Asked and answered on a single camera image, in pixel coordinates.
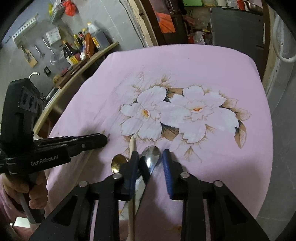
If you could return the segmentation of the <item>person left hand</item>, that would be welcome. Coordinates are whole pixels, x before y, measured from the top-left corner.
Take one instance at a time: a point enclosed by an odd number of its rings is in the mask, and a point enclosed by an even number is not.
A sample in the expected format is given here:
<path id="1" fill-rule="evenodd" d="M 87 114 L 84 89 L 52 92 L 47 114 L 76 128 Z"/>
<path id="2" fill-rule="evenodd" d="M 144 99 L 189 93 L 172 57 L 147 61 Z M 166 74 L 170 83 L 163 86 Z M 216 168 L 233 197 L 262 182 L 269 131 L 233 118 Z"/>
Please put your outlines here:
<path id="1" fill-rule="evenodd" d="M 29 206 L 31 209 L 43 209 L 48 202 L 47 179 L 45 172 L 39 172 L 33 188 L 6 174 L 1 174 L 3 187 L 6 194 L 20 204 L 19 193 L 29 194 Z"/>

